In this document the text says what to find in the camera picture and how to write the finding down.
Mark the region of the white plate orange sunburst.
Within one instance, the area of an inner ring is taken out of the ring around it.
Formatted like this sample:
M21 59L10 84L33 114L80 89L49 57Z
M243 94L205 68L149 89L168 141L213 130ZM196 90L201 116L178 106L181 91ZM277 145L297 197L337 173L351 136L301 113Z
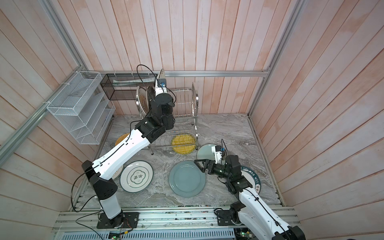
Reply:
M137 104L140 115L144 117L149 111L147 91L144 87L138 87L137 89L136 104Z

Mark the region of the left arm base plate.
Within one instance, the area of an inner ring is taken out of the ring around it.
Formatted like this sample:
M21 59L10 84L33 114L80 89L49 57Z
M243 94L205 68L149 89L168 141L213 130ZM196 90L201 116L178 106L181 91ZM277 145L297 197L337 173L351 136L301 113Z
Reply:
M99 216L97 229L128 228L134 229L138 225L139 212L121 212L113 219L109 219L102 212Z

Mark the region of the orange woven bamboo plate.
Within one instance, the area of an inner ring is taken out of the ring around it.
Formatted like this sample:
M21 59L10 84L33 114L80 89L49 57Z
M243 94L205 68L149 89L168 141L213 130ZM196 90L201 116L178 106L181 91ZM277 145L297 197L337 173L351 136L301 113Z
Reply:
M130 134L127 133L127 134L124 134L124 135L120 136L120 137L116 140L116 142L115 142L115 146L117 146L120 142L122 142L122 141L123 141L125 138L127 138L129 135L130 135Z

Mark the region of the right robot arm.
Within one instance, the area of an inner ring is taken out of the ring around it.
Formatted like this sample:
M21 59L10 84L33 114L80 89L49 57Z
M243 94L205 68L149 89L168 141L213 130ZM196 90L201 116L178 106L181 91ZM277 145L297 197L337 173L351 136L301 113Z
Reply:
M207 159L195 160L194 163L202 173L225 179L228 191L238 199L228 210L231 222L245 225L258 240L306 238L300 227L290 226L261 199L252 184L242 175L238 156L228 155L225 161L224 165Z

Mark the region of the cream plate with red flowers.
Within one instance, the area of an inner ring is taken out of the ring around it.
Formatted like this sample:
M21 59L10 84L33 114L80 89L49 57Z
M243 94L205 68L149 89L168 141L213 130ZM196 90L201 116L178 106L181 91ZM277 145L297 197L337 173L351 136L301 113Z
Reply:
M167 86L167 80L165 77L165 70L161 69L157 76L158 88L165 88Z

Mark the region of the light green flower plate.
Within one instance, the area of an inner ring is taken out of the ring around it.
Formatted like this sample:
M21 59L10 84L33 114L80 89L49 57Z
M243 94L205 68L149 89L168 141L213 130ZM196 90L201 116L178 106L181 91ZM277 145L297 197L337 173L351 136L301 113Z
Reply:
M200 147L197 151L197 160L211 160L215 161L215 152L216 152L216 145L215 144L206 144Z

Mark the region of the stainless steel dish rack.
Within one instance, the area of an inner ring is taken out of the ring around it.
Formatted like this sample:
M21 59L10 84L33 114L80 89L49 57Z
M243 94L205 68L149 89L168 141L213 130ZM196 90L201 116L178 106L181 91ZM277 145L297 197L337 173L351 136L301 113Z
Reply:
M195 86L184 89L173 89L176 95L174 108L174 128L164 133L152 144L149 149L171 148L172 139L181 134L193 135L196 140L196 149L198 149L198 112L199 112L199 96L195 90Z

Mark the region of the white plate dark lettered rim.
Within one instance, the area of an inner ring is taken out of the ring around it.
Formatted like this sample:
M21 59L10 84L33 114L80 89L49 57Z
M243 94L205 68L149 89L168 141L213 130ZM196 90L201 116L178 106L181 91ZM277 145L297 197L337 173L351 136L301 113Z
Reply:
M251 183L252 187L259 194L262 188L262 184L256 172L254 172L252 169L245 166L241 166L241 172L242 172L242 175L248 180L249 183Z

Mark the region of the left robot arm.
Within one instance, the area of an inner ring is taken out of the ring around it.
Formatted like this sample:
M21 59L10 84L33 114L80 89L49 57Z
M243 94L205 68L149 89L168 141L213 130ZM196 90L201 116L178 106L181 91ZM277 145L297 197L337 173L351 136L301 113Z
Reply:
M115 172L137 152L174 127L175 101L172 95L160 93L149 103L149 112L132 128L128 137L99 159L93 162L85 161L82 164L102 210L110 221L123 217L123 211L116 197L118 186L113 180Z

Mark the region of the dark navy plate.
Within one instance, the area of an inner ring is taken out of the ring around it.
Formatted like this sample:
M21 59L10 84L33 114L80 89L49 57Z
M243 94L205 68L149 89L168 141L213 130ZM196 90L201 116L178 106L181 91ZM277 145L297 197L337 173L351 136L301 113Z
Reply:
M156 96L156 92L154 87L148 87L147 88L147 102L148 102L148 109L151 109L151 100Z

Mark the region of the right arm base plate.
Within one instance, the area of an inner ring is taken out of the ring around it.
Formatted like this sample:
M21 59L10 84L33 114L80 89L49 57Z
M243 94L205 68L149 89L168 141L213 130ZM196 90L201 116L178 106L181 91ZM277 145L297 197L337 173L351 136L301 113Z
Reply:
M218 208L214 210L214 214L217 216L219 226L238 226L242 224L238 218L238 212L233 209L223 210Z

